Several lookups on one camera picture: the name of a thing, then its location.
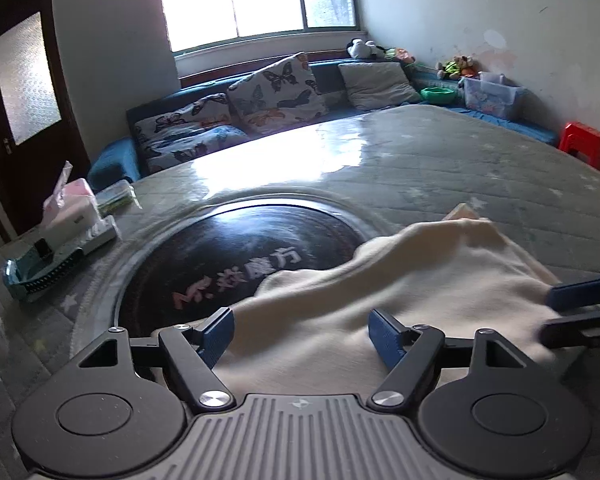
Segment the cream beige garment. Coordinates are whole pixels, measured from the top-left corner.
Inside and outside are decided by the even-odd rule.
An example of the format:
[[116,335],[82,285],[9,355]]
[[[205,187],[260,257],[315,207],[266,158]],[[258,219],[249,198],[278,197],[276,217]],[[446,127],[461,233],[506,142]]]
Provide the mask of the cream beige garment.
[[406,326],[470,338],[496,330],[554,376],[576,359],[539,342],[554,318],[545,298],[555,275],[465,204],[361,245],[328,270],[281,270],[234,305],[235,335],[215,364],[235,396],[357,393],[369,396],[386,367],[367,331],[371,310]]

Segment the round black induction plate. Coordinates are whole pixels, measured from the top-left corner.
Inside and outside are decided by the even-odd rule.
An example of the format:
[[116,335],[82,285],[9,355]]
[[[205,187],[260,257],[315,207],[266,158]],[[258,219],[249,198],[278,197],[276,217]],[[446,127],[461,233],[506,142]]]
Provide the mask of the round black induction plate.
[[133,337],[201,320],[283,270],[326,270],[380,235],[373,221],[317,196],[247,198],[155,236],[126,272],[114,322]]

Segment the white remote control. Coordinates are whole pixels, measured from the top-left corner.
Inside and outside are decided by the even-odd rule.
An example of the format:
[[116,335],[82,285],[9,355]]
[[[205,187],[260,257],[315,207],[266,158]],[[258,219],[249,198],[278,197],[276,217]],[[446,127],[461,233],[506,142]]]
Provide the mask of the white remote control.
[[119,231],[114,216],[109,216],[97,221],[94,226],[80,238],[78,247],[84,255],[89,255],[99,247],[113,242],[119,237]]

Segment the green packet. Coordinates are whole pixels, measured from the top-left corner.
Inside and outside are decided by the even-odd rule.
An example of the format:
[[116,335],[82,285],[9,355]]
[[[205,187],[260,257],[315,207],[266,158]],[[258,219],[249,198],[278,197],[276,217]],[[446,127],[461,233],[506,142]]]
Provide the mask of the green packet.
[[137,199],[134,186],[125,179],[107,186],[95,194],[97,209],[102,217],[114,214],[129,207],[142,208]]

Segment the teal black basket tool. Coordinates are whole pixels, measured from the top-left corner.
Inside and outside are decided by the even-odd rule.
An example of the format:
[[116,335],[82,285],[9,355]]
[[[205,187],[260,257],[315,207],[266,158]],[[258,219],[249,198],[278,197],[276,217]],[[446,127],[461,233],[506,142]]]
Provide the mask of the teal black basket tool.
[[3,283],[15,300],[31,302],[43,296],[82,264],[82,248],[62,256],[45,240],[39,240],[19,259],[8,259],[2,271]]

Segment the grey quilted star tablecloth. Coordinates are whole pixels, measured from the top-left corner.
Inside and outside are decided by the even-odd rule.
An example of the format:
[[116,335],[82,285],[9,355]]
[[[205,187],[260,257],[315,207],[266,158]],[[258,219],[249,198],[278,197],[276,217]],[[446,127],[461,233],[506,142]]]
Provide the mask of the grey quilted star tablecloth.
[[210,204],[258,195],[317,196],[373,221],[382,234],[436,221],[458,204],[493,221],[563,281],[600,270],[600,172],[556,148],[440,107],[412,105],[324,122],[228,148],[135,185],[118,210],[122,239],[33,304],[12,299],[0,248],[0,479],[26,476],[10,436],[17,405],[110,321],[117,270],[152,230]]

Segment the white tissue box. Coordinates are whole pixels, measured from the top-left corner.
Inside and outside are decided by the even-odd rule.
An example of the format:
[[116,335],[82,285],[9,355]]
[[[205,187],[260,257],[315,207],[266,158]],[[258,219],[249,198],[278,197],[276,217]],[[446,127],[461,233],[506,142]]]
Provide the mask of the white tissue box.
[[53,250],[84,234],[102,218],[87,180],[69,182],[71,171],[72,163],[65,162],[53,194],[43,204],[38,235]]

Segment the left butterfly pillow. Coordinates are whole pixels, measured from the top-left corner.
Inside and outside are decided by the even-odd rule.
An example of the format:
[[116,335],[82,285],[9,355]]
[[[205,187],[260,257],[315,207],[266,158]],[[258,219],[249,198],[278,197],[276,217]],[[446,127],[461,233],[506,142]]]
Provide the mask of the left butterfly pillow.
[[134,134],[150,174],[250,140],[233,125],[225,93],[210,94],[179,110],[139,120]]

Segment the butterfly pillow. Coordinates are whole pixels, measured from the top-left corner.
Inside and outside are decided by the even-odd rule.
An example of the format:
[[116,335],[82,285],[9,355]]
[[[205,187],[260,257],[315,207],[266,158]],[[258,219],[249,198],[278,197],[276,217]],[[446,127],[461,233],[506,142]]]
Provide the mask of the butterfly pillow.
[[250,140],[233,125],[225,93],[210,94],[179,110],[139,120],[134,134],[150,174]]
[[261,136],[309,124],[329,112],[303,52],[238,80],[228,87],[227,97],[248,131]]

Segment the clear plastic storage box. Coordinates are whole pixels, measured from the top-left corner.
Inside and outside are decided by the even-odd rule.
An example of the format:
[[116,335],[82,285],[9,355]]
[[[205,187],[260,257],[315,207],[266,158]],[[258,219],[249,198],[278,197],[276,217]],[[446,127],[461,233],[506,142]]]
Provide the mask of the clear plastic storage box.
[[480,78],[463,80],[465,106],[482,114],[514,120],[520,115],[527,89]]

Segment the blue corner sofa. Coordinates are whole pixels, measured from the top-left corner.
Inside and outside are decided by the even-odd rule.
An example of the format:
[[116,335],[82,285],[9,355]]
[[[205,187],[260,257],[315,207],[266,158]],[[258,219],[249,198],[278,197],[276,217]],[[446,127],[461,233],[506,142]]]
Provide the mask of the blue corner sofa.
[[445,82],[405,62],[310,62],[298,53],[128,110],[130,135],[102,151],[87,181],[99,192],[262,136],[407,104],[441,105],[557,145],[557,133],[521,119],[525,97],[502,75]]

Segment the stuffed toys pile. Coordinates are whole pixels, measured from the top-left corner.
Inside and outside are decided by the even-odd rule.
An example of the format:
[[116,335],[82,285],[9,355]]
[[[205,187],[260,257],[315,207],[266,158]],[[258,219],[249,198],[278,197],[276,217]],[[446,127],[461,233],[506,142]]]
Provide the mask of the stuffed toys pile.
[[457,55],[448,62],[439,62],[436,66],[437,77],[441,80],[461,80],[464,77],[478,76],[478,64],[471,56]]

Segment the dark wooden door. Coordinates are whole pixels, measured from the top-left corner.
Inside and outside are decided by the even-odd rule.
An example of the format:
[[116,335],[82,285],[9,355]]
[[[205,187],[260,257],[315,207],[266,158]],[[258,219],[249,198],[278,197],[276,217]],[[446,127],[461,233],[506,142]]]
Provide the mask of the dark wooden door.
[[0,203],[16,233],[40,223],[65,164],[91,168],[74,118],[52,0],[0,0]]

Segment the grey cushion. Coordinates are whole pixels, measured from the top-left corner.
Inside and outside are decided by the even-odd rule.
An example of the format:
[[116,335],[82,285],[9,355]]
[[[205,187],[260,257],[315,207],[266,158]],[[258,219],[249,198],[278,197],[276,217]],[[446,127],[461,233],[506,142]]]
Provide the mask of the grey cushion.
[[348,100],[357,110],[380,110],[422,100],[399,63],[348,63],[338,68]]

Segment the right butterfly pillow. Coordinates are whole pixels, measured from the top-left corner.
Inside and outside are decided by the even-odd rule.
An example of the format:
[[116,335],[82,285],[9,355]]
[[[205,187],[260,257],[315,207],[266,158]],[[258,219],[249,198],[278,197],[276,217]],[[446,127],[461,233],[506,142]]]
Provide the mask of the right butterfly pillow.
[[238,80],[228,87],[227,97],[248,131],[261,136],[309,124],[329,112],[303,52]]

